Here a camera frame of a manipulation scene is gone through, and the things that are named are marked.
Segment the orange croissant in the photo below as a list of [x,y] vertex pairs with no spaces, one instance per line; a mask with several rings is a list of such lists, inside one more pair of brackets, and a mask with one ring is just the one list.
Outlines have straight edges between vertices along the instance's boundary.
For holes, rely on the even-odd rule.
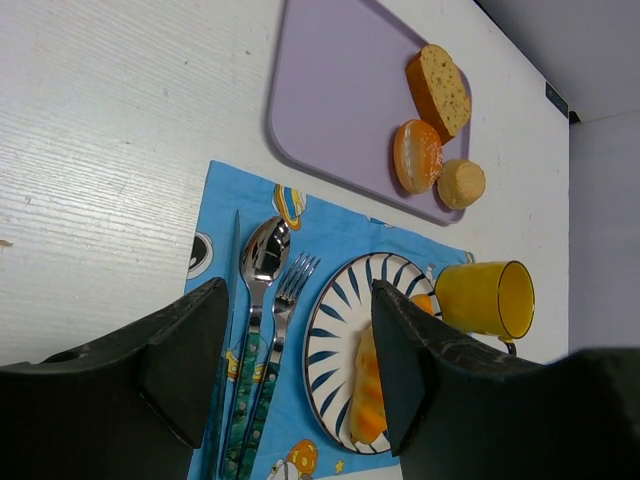
[[351,441],[365,445],[371,445],[387,430],[372,324],[361,332],[355,356],[349,428]]

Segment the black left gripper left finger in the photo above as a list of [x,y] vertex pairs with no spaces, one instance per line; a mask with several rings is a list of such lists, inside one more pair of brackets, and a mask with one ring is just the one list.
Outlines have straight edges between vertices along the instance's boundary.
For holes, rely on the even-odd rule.
[[1,369],[5,479],[183,479],[207,423],[229,312],[211,279],[45,361]]

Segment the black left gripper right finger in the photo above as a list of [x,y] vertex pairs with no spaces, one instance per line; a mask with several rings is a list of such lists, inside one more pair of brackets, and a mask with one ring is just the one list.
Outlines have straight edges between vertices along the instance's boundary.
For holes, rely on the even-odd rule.
[[639,353],[543,365],[490,347],[372,284],[392,454],[406,479],[635,479]]

